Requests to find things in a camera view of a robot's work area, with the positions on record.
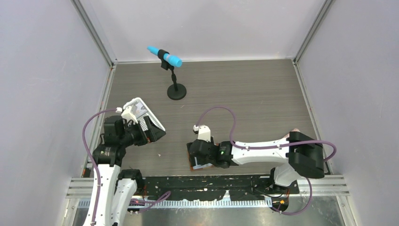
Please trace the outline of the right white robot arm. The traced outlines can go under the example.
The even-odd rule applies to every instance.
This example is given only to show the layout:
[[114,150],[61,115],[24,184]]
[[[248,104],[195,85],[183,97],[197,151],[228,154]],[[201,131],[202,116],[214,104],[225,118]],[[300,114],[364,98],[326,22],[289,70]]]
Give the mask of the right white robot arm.
[[196,139],[187,143],[187,152],[194,170],[208,166],[226,169],[254,162],[278,163],[271,169],[268,181],[274,193],[281,193],[301,177],[320,179],[325,175],[322,143],[299,131],[268,142],[215,144],[212,139]]

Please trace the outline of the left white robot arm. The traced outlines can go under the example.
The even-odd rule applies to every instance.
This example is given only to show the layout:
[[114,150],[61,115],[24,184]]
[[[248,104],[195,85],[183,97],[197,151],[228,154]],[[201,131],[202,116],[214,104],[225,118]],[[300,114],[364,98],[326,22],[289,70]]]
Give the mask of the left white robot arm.
[[85,226],[121,226],[133,195],[144,190],[144,180],[138,169],[121,169],[126,149],[143,146],[166,134],[160,121],[149,113],[138,123],[120,115],[104,120],[101,143],[92,152],[93,190]]

